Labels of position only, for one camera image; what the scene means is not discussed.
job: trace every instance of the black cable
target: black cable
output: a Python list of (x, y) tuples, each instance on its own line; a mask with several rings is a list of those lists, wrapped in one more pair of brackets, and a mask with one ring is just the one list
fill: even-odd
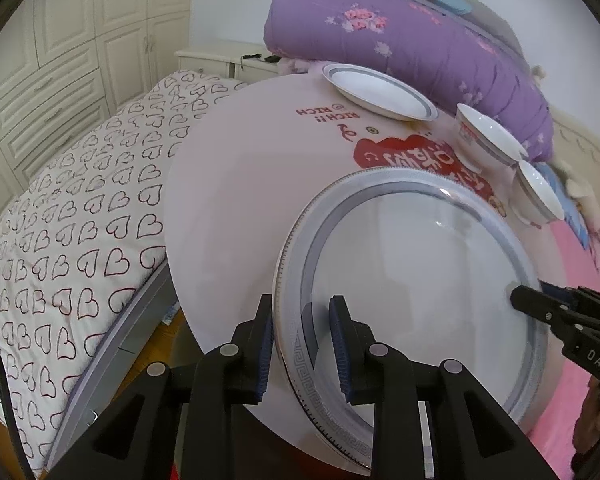
[(27, 455), (24, 453), (24, 447), (20, 441), (20, 435), (18, 434), (18, 427), (16, 426), (16, 417), (13, 414), (13, 406), (11, 405), (11, 396), (9, 394), (9, 383), (7, 382), (7, 373), (4, 370), (2, 358), (0, 357), (0, 402), (2, 403), (2, 411), (4, 412), (4, 420), (7, 423), (7, 430), (9, 431), (9, 437), (13, 444), (13, 449), (16, 452), (20, 469), (24, 474), (26, 480), (36, 480), (36, 476), (31, 470)]

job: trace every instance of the red fabric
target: red fabric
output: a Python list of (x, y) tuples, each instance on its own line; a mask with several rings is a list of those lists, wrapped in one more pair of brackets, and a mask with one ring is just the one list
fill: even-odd
[[(562, 255), (568, 286), (582, 285), (600, 291), (600, 273), (589, 251), (582, 248), (565, 222), (552, 222), (551, 229)], [(554, 396), (528, 435), (561, 480), (573, 477), (573, 428), (587, 394), (589, 377), (582, 368), (565, 361)]]

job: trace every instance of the white bowl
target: white bowl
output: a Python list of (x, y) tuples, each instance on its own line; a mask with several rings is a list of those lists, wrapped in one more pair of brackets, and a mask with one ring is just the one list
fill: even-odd
[(520, 160), (516, 168), (509, 205), (527, 225), (541, 226), (564, 220), (564, 211), (554, 190), (526, 160)]
[(503, 126), (478, 110), (458, 104), (456, 155), (475, 173), (510, 168), (528, 156), (524, 146)]

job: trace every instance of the purple floral bedding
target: purple floral bedding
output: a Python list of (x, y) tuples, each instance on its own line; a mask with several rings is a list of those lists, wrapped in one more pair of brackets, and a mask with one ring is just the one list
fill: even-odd
[(441, 109), (465, 103), (549, 160), (553, 124), (530, 74), (503, 50), (412, 0), (273, 0), (267, 48), (282, 57), (353, 63), (413, 86)]

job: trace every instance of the round white table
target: round white table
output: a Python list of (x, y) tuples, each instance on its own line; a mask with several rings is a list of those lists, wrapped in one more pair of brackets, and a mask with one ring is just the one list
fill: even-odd
[[(347, 101), (321, 75), (261, 81), (210, 110), (181, 145), (168, 176), (166, 251), (180, 304), (207, 352), (252, 319), (272, 292), (276, 259), (304, 206), (335, 180), (374, 166), (430, 169), (488, 200), (521, 239), (539, 278), (566, 285), (547, 226), (525, 226), (508, 209), (510, 174), (462, 170), (452, 149), (454, 118), (390, 120)], [(550, 400), (562, 357), (552, 339), (529, 429)], [(272, 357), (263, 402), (251, 412), (293, 446), (333, 466), (368, 474), (325, 443)]]

